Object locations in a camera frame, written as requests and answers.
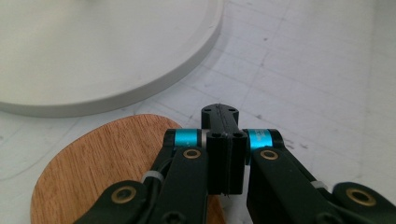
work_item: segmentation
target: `brass screw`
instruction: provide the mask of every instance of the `brass screw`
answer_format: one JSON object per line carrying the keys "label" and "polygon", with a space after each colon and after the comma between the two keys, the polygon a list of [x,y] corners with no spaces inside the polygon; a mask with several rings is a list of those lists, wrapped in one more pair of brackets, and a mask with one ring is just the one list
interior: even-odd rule
{"label": "brass screw", "polygon": [[136,195],[136,189],[132,186],[124,186],[114,190],[111,194],[113,203],[128,203]]}
{"label": "brass screw", "polygon": [[183,152],[183,156],[187,159],[197,159],[198,157],[201,156],[201,152],[197,149],[187,149]]}
{"label": "brass screw", "polygon": [[374,206],[376,205],[376,200],[373,195],[362,189],[350,188],[346,190],[346,196],[355,203],[364,206]]}
{"label": "brass screw", "polygon": [[277,158],[279,158],[279,156],[277,155],[277,153],[274,152],[273,150],[263,150],[263,151],[260,153],[260,155],[261,155],[263,158],[265,158],[265,159],[267,159],[267,160],[269,160],[269,161],[274,161],[274,160],[276,160]]}

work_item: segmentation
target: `brown wooden surface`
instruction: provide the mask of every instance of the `brown wooden surface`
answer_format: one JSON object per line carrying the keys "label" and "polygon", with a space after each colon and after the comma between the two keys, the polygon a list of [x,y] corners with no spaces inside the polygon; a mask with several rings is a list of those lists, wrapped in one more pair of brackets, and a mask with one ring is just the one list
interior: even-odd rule
{"label": "brown wooden surface", "polygon": [[[39,177],[32,196],[32,223],[73,223],[113,183],[140,181],[171,128],[179,125],[160,116],[138,115],[80,137],[52,159]],[[209,197],[208,203],[207,223],[225,223],[218,197]]]}

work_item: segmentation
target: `white plate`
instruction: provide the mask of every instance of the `white plate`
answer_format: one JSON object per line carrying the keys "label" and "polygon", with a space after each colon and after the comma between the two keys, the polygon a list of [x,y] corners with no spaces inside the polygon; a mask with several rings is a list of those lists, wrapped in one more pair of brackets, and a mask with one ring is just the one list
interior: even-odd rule
{"label": "white plate", "polygon": [[219,36],[222,0],[0,3],[0,109],[100,113],[186,76]]}

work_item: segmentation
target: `wooden disc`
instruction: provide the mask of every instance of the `wooden disc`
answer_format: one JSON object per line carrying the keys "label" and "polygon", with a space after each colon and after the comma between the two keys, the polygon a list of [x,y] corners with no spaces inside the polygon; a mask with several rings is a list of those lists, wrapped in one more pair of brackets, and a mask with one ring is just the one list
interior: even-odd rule
{"label": "wooden disc", "polygon": [[[32,223],[73,223],[110,185],[140,181],[161,149],[165,131],[179,127],[164,117],[138,115],[80,137],[39,177],[32,196]],[[209,197],[208,202],[208,223],[225,223],[218,197]]]}

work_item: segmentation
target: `black metal part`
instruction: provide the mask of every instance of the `black metal part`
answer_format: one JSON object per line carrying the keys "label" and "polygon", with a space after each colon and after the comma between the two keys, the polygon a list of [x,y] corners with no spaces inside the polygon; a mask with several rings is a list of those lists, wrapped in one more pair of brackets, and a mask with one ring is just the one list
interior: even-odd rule
{"label": "black metal part", "polygon": [[253,152],[247,208],[254,223],[314,224],[323,213],[342,223],[293,161],[273,147]]}
{"label": "black metal part", "polygon": [[176,151],[149,223],[206,222],[207,161],[199,147]]}
{"label": "black metal part", "polygon": [[144,209],[147,196],[146,186],[139,182],[118,182],[108,187],[75,224],[135,223]]}
{"label": "black metal part", "polygon": [[[374,223],[396,223],[396,206],[373,189],[346,182],[337,184],[332,194],[338,200],[339,205],[349,212]],[[345,214],[344,219],[348,219],[349,223],[356,223],[354,216]]]}
{"label": "black metal part", "polygon": [[202,129],[209,154],[209,194],[241,194],[248,154],[248,136],[238,128],[239,111],[228,105],[202,109]]}

